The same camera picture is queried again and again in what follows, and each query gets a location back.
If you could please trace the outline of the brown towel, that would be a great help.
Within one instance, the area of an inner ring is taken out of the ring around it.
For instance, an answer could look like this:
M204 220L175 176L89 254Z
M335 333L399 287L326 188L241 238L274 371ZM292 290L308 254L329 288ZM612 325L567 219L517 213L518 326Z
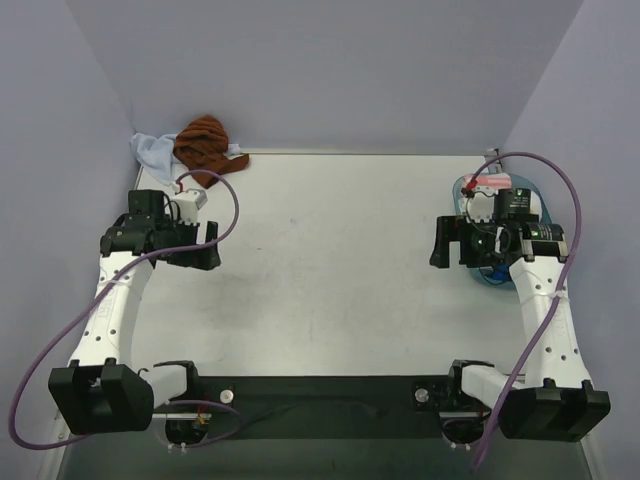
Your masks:
M228 175L249 166L247 154L228 154L229 137L223 125L213 116L204 115L180 132L174 142L173 155L189 171L206 169Z

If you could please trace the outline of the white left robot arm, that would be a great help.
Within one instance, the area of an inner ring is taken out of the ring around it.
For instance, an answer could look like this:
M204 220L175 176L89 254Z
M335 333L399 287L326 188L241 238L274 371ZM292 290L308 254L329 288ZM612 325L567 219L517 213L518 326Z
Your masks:
M172 197L159 190L133 190L128 210L100 239L103 300L92 310L83 335L64 368L52 370L48 388L75 435L145 430L154 410L170 403L181 412L202 399L191 361L164 361L134 370L131 347L144 289L154 272L149 252L170 265L212 270L221 263L216 246L192 247L199 230L204 191Z

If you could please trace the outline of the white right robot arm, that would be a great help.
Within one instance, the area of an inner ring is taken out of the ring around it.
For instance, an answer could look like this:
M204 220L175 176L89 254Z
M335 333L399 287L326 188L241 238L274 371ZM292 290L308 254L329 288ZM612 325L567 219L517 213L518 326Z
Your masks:
M512 283L525 338L533 343L504 400L508 379L488 362L456 360L443 385L452 408L479 401L497 408L498 426L510 439L577 442L610 412L609 395L597 390L581 357L567 284L569 258L563 228L544 216L539 195L528 188L480 187L459 202L459 214L436 220L429 263L450 265L458 243L461 265L487 273L492 283Z

